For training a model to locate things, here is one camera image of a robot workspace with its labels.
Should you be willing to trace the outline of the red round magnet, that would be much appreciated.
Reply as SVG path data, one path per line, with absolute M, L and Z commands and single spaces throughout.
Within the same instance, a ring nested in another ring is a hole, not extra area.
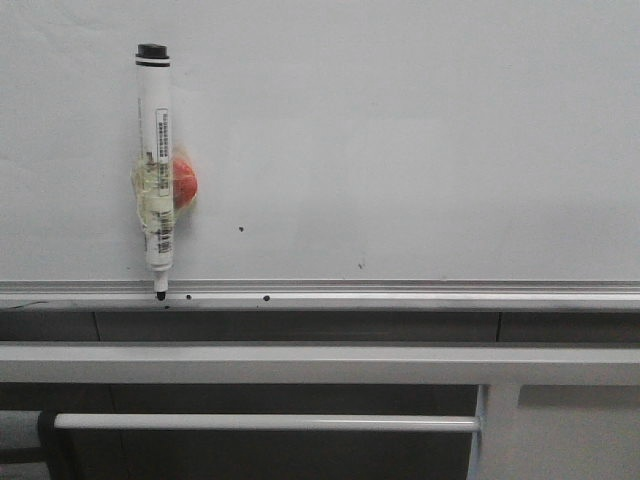
M 179 210 L 189 206 L 198 192 L 198 180 L 189 158 L 176 155 L 173 159 L 173 201 Z

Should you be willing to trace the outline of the white whiteboard marker pen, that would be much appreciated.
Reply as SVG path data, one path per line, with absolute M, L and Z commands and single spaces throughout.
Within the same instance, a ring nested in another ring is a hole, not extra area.
M 174 261 L 171 60 L 164 45 L 143 43 L 135 53 L 140 151 L 132 170 L 145 263 L 153 292 L 166 299 Z

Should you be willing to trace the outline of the white whiteboard panel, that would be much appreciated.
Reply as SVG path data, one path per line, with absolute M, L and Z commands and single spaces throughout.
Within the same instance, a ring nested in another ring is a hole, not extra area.
M 134 53 L 199 192 L 174 279 L 635 281 L 635 1 L 5 1 L 1 277 L 146 277 Z

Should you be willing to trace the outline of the white stand crossbar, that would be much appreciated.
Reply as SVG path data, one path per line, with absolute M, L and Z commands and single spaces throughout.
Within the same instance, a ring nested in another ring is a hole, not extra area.
M 169 346 L 1 346 L 8 383 L 514 384 L 632 386 L 637 349 Z

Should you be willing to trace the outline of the white horizontal stand rod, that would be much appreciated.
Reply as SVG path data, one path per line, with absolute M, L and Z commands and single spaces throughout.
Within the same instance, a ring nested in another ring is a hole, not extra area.
M 474 416 L 294 414 L 59 414 L 65 430 L 299 430 L 476 433 Z

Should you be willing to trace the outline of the aluminium whiteboard tray rail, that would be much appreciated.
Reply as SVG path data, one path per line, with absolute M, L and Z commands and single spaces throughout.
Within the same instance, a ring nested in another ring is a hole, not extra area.
M 636 281 L 174 280 L 4 281 L 4 311 L 410 310 L 636 311 Z

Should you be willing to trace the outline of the white vertical stand post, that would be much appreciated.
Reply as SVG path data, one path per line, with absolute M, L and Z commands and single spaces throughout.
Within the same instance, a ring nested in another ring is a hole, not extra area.
M 468 479 L 505 479 L 521 386 L 480 385 L 476 417 L 480 430 L 472 435 Z

